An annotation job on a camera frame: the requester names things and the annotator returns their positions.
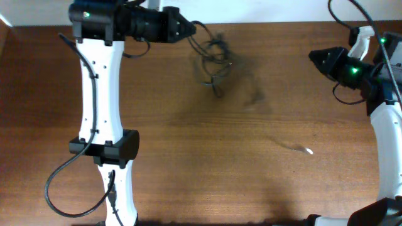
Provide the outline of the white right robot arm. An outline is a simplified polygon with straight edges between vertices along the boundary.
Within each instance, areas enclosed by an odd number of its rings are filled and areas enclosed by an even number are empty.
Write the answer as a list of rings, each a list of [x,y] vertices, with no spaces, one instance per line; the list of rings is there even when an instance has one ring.
[[[373,63],[362,61],[368,42],[351,50],[313,50],[308,57],[328,79],[361,92],[376,136],[379,163],[377,200],[347,218],[309,215],[306,225],[401,225],[401,35],[385,32]]]

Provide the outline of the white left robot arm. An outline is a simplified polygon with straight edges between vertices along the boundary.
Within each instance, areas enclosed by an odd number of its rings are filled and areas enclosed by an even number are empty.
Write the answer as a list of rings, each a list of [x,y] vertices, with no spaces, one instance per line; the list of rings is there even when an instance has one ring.
[[[139,132],[124,129],[119,113],[119,72],[125,39],[176,43],[196,33],[176,7],[161,11],[141,1],[74,1],[68,9],[82,70],[82,123],[70,152],[91,156],[102,176],[107,216],[103,225],[137,225],[132,167]]]

